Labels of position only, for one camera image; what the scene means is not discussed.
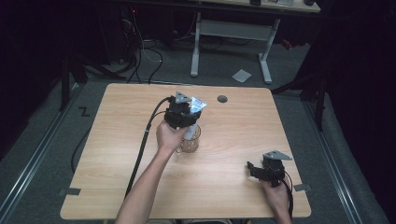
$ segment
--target forearm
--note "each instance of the forearm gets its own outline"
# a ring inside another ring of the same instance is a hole
[[[157,153],[125,198],[116,223],[146,223],[154,203],[161,175],[170,155]]]
[[[274,214],[275,214],[275,218],[276,218],[276,224],[291,224],[291,219],[290,219],[290,215],[288,212],[274,211]]]

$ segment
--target human arm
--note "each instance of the human arm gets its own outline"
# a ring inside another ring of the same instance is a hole
[[[284,179],[286,184],[289,184],[287,178]],[[264,188],[267,202],[272,208],[277,224],[290,224],[291,219],[289,215],[289,195],[285,184],[282,182],[279,186],[271,187],[271,182],[260,180]]]
[[[122,203],[117,224],[148,221],[163,170],[187,129],[175,130],[164,120],[157,127],[158,151]]]

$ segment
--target gray carpet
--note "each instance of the gray carpet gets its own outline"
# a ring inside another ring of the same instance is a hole
[[[180,45],[187,46],[174,45],[172,48],[157,44],[153,49],[158,50],[163,55],[163,65],[152,80],[193,85],[274,89],[294,79],[305,54],[309,50],[309,46],[287,50],[282,46],[274,45],[268,58],[273,84],[268,86],[263,83],[256,55],[256,51],[262,46],[262,43],[249,42],[244,46],[239,46],[235,44],[235,41],[230,40],[230,43],[222,44],[219,48],[217,43],[204,45],[203,47],[208,49],[202,49],[201,51],[200,75],[198,77],[190,77],[189,75],[191,45],[188,41],[179,42]],[[148,48],[150,45],[153,46],[153,43],[147,43],[146,47]],[[143,54],[139,69],[141,80],[149,78],[149,75],[159,64],[153,61],[160,59],[152,51],[146,50],[145,52],[150,59]],[[121,66],[113,64],[109,68],[117,70]],[[232,79],[232,75],[240,69],[252,74],[252,77],[244,83]],[[82,88],[81,93],[70,106],[59,131],[54,135],[49,145],[49,151],[45,159],[22,195],[8,223],[103,223],[103,220],[62,220],[59,214],[64,196],[60,195],[60,191],[70,185],[73,177],[71,168],[73,152],[83,139],[85,132],[92,125],[106,85],[112,82],[118,81],[105,77],[90,76],[89,82]],[[136,77],[133,78],[132,82],[137,82]],[[295,93],[295,91],[288,91],[275,96],[276,106],[301,178],[305,184],[309,184],[312,188],[307,192],[312,215],[307,218],[295,218],[293,222],[349,223],[344,206],[326,166],[315,127],[310,122],[311,118],[306,113],[304,104],[300,102],[300,98]],[[14,148],[0,162],[0,179],[2,181],[0,199],[2,201],[6,199],[19,174],[43,138],[45,131],[58,114],[60,94],[61,89],[58,84],[46,102],[33,114],[28,127],[22,133]],[[86,114],[89,114],[88,117],[81,116],[82,109],[80,107],[82,106],[87,107]],[[332,112],[329,99],[326,101],[323,127],[323,134],[326,136],[342,174],[344,174],[346,184],[352,191],[354,202],[360,210],[362,222],[388,223],[383,211],[375,201],[375,196],[361,175],[359,166],[350,154]],[[75,163],[78,162],[83,145],[84,142],[78,147]],[[254,219],[253,223],[266,224],[274,223],[274,221],[271,218],[261,218]]]

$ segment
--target table surface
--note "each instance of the table surface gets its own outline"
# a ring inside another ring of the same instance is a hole
[[[200,1],[207,3],[219,3],[219,4],[229,4],[229,5],[240,5],[246,7],[255,7],[250,4],[249,0],[200,0]],[[320,7],[318,6],[317,3],[315,3],[313,6],[310,7],[304,3],[304,0],[294,0],[291,6],[280,5],[277,2],[273,2],[271,0],[268,2],[262,1],[262,4],[259,7],[280,9],[286,11],[297,11],[297,12],[313,12],[313,13],[320,12]]]
[[[165,97],[181,91],[208,103],[198,124],[200,146],[175,153],[163,172],[150,218],[272,217],[247,161],[261,167],[272,150],[292,156],[271,92],[265,88],[110,84],[98,109],[70,188],[64,219],[112,219],[122,204],[149,117]],[[228,102],[218,102],[225,95]],[[164,103],[159,111],[169,106]],[[152,122],[136,179],[157,150]],[[294,185],[302,183],[294,161],[283,162]],[[311,213],[304,191],[294,191],[295,217]]]

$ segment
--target hand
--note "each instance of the hand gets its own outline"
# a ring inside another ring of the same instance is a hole
[[[170,156],[180,146],[181,139],[188,127],[181,129],[172,128],[165,120],[157,127],[157,142],[159,152]]]
[[[283,180],[290,187],[289,180],[287,178]],[[289,215],[289,195],[285,184],[281,182],[279,186],[273,188],[269,181],[260,180],[260,182],[262,183],[265,196],[274,211],[278,223],[291,223]]]

